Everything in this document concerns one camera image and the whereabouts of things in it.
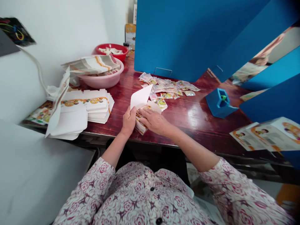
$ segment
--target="box on shelf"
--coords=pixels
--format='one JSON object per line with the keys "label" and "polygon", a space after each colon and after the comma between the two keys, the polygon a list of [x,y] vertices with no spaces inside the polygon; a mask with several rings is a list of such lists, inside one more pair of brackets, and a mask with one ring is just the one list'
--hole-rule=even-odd
{"label": "box on shelf", "polygon": [[135,31],[135,24],[128,23],[125,25],[125,42],[127,42],[133,50],[135,50]]}
{"label": "box on shelf", "polygon": [[247,151],[263,150],[266,147],[259,140],[254,138],[251,133],[251,128],[259,125],[258,122],[240,127],[229,134],[239,142]]}
{"label": "box on shelf", "polygon": [[271,152],[300,150],[300,125],[285,117],[261,123],[250,134]]}

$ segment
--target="right hand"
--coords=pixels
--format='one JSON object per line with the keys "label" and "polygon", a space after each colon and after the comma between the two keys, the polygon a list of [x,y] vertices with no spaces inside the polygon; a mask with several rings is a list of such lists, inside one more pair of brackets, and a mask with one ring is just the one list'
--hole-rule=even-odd
{"label": "right hand", "polygon": [[140,113],[146,118],[141,118],[140,122],[146,125],[154,133],[168,137],[175,126],[170,124],[164,116],[150,109],[140,109]]}

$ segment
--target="stack of boxes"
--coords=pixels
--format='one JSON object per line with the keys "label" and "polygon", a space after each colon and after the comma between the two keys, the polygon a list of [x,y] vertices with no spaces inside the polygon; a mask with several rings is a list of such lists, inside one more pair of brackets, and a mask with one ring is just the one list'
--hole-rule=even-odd
{"label": "stack of boxes", "polygon": [[247,151],[270,152],[300,150],[300,125],[285,117],[253,123],[230,132]]}

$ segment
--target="white cable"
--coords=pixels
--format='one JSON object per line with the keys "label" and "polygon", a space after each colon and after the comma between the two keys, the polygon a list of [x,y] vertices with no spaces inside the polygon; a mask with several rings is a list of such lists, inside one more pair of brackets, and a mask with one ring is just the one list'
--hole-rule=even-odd
{"label": "white cable", "polygon": [[40,62],[31,54],[29,53],[27,50],[25,50],[23,47],[16,45],[19,49],[21,49],[22,51],[24,51],[26,54],[28,54],[30,56],[30,58],[35,62],[35,64],[37,65],[37,71],[38,71],[38,77],[40,79],[41,85],[43,86],[43,88],[45,89],[46,95],[47,97],[49,96],[48,92],[47,92],[47,88],[45,86],[44,83],[44,79],[43,79],[43,75],[42,75],[42,68],[40,65]]}

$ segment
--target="electrical wire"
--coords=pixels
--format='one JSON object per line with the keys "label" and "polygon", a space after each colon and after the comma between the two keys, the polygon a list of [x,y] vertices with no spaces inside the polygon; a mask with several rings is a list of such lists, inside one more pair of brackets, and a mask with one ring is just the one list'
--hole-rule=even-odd
{"label": "electrical wire", "polygon": [[[0,25],[5,25],[5,26],[9,26],[9,27],[12,27],[12,28],[14,28],[15,29],[15,27],[14,26],[12,26],[12,25],[9,25],[9,24],[6,24],[6,23],[0,23]],[[20,40],[20,41],[23,41],[24,40],[24,34],[19,30],[19,29],[16,29],[18,32],[20,32],[20,34],[22,35],[22,38],[20,39],[19,38],[19,35],[18,35],[18,33],[17,32],[15,32],[15,34],[16,34],[16,37]]]}
{"label": "electrical wire", "polygon": [[1,30],[3,30],[3,31],[6,31],[6,32],[10,33],[10,31],[8,31],[8,30],[4,30],[4,29],[2,29],[2,28],[1,28]]}
{"label": "electrical wire", "polygon": [[27,50],[25,50],[23,47],[19,46],[19,45],[16,45],[19,49],[21,49],[22,51],[24,51],[27,55],[30,56],[30,58],[35,62],[35,64],[37,65],[37,71],[38,71],[38,77],[40,79],[40,82],[41,82],[41,85],[43,86],[43,88],[45,89],[45,92],[46,92],[46,95],[47,97],[49,97],[49,94],[47,92],[47,88],[45,86],[45,82],[44,82],[44,79],[43,79],[43,75],[42,75],[42,68],[41,68],[41,65],[40,65],[40,62],[31,54],[29,53]]}

